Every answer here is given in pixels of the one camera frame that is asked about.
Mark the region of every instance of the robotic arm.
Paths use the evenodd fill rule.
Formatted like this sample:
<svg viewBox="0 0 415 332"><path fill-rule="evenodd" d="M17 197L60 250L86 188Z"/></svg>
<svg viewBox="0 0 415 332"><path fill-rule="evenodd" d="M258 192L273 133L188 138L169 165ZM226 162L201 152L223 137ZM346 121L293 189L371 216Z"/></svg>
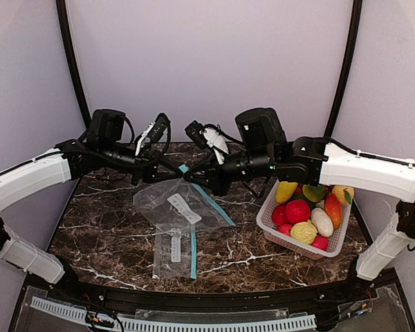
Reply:
<svg viewBox="0 0 415 332"><path fill-rule="evenodd" d="M287 142L273 109L251 109L235 121L244 150L227 155L222 163L211 154L184 175L187 181L225 195L232 182L276 176L280 181L348 185L399 198L389 225L356 262L356 277L363 280L375 279L415 240L415 159L367 154L330 138ZM204 130L196 121L186 129L200 148Z"/></svg>
<svg viewBox="0 0 415 332"><path fill-rule="evenodd" d="M35 192L52 185L73 181L102 167L132 175L132 184L142 179L153 183L170 178L181 178L182 171L172 165L164 153L170 144L170 121L163 113L158 115L148 129L138 137L137 149L130 150L119 143L124 122L134 136L133 128L125 114L100 109L94 112L90 128L78 140L67 140L41 156L0 172L0 213L7 207ZM162 151L151 148L167 131L167 142ZM161 174L162 165L173 173ZM0 258L34 273L47 282L56 284L65 274L61 261L30 242L19 237L0 217Z"/></svg>

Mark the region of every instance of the yellow fruit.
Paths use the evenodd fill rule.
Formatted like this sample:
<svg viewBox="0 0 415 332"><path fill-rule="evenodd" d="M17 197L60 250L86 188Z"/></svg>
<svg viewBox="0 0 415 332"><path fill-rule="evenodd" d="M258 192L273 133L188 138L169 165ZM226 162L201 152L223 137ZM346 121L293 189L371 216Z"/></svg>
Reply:
<svg viewBox="0 0 415 332"><path fill-rule="evenodd" d="M352 204L354 191L352 187L346 187L344 185L336 185L332 189L332 194L337 196L338 201L341 205Z"/></svg>
<svg viewBox="0 0 415 332"><path fill-rule="evenodd" d="M326 188L323 185L318 185L317 187L304 185L303 194L311 202L317 203L326 196Z"/></svg>
<svg viewBox="0 0 415 332"><path fill-rule="evenodd" d="M317 237L317 228L307 221L296 223L290 230L290 236L305 244L312 244Z"/></svg>
<svg viewBox="0 0 415 332"><path fill-rule="evenodd" d="M297 189L298 183L296 182L280 182L277 189L277 195L275 200L278 204L283 204L292 197L293 192Z"/></svg>

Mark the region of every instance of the black pole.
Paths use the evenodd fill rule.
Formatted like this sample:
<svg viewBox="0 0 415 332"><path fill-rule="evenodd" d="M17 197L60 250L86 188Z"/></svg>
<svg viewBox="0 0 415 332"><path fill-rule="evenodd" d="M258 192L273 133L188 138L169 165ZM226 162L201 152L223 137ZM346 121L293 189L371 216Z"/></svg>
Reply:
<svg viewBox="0 0 415 332"><path fill-rule="evenodd" d="M346 50L344 52L343 63L341 66L340 79L338 80L337 91L333 99L331 113L327 120L324 136L331 137L338 114L340 112L341 103L343 101L344 91L346 90L347 79L351 71L353 52L357 41L358 26L360 25L362 0L353 0L351 23L349 25L349 34L347 36Z"/></svg>
<svg viewBox="0 0 415 332"><path fill-rule="evenodd" d="M83 85L78 72L77 60L75 59L74 47L72 44L71 29L69 28L68 12L66 10L65 0L56 0L58 22L62 32L63 47L66 53L69 73L74 86L75 96L77 97L78 106L83 117L84 125L89 128L91 123L91 114L89 113L88 104L84 96Z"/></svg>

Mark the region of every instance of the fruit basket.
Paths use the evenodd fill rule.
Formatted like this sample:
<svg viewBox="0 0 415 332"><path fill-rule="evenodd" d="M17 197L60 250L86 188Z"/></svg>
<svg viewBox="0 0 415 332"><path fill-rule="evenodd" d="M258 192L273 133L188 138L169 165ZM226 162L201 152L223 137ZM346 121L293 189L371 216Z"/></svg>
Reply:
<svg viewBox="0 0 415 332"><path fill-rule="evenodd" d="M299 254L314 260L321 259L323 257L337 256L341 251L344 237L346 236L347 225L349 223L349 215L351 213L351 205L342 206L341 226L338 229L334 230L333 234L328 238L328 248L326 250L321 250L296 240L290 236L282 234L277 230L277 226L273 223L272 220L272 213L278 206L278 203L275 199L277 195L278 185L279 182L277 181L257 215L257 225L263 230L264 237L269 241L291 249L292 251L298 252Z"/></svg>

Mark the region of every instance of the green leaf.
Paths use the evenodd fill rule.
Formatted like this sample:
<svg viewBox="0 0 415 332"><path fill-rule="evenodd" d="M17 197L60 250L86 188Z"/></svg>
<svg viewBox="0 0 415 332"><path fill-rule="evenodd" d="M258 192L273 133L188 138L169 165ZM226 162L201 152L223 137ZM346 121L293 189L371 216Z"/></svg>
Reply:
<svg viewBox="0 0 415 332"><path fill-rule="evenodd" d="M352 204L352 197L351 197L350 193L347 192L347 190L344 190L344 197L345 197L346 202L348 204Z"/></svg>

